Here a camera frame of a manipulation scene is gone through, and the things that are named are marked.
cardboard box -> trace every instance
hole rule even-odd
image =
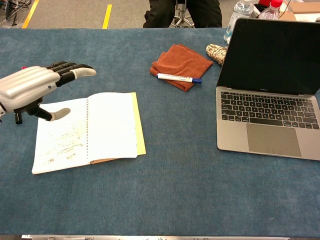
[[[318,2],[291,2],[292,12],[286,11],[279,20],[315,22],[320,17],[320,1]]]

person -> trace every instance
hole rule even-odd
[[[168,28],[175,16],[176,0],[149,0],[150,10],[144,18],[144,28]],[[221,28],[219,0],[187,0],[186,7],[195,28]]]

silver laptop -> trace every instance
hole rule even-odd
[[[238,19],[216,87],[218,148],[320,161],[319,89],[320,23]]]

white fingertip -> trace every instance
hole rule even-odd
[[[52,122],[52,121],[55,121],[55,120],[62,119],[63,117],[68,115],[70,113],[70,111],[71,111],[70,108],[62,108],[59,111],[50,112],[51,115],[52,115],[52,118],[51,118],[50,121]]]
[[[75,79],[87,76],[95,76],[97,74],[96,70],[87,67],[80,67],[70,71],[73,72]]]

yellow floor stripe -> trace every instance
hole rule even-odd
[[[112,4],[108,4],[108,6],[106,7],[106,12],[105,12],[105,16],[104,16],[102,29],[107,29],[108,28],[111,8],[112,8]]]
[[[39,2],[39,0],[35,0],[34,3],[32,4],[30,12],[28,13],[28,16],[26,16],[26,19],[25,19],[24,24],[22,26],[23,29],[26,29],[28,27],[28,24],[30,22],[30,19],[31,19],[32,15],[34,14],[34,12],[36,10],[38,2]]]

